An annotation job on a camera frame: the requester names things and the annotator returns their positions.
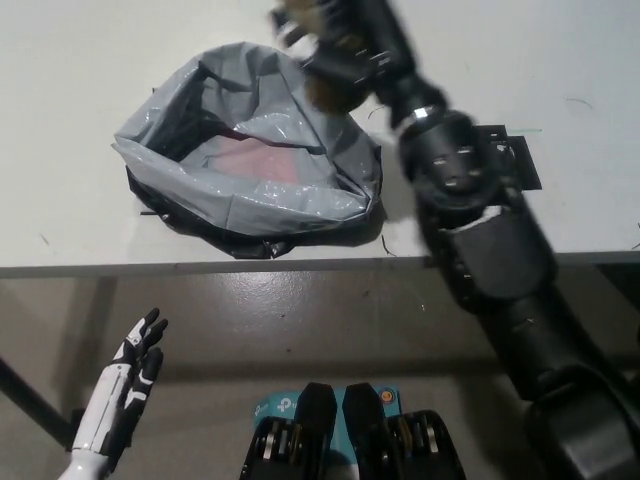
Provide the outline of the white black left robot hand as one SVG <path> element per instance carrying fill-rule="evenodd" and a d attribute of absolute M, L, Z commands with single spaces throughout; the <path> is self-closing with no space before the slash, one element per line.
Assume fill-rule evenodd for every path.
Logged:
<path fill-rule="evenodd" d="M 102 370 L 72 448 L 118 461 L 129 447 L 159 375 L 164 354 L 157 346 L 168 326 L 157 308 L 143 316 Z"/>

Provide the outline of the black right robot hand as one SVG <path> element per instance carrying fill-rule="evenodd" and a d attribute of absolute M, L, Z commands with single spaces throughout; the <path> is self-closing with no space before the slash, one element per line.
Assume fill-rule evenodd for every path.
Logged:
<path fill-rule="evenodd" d="M 415 73 L 407 39 L 386 1 L 277 1 L 277 42 L 300 67 L 319 110 L 346 114 Z"/>

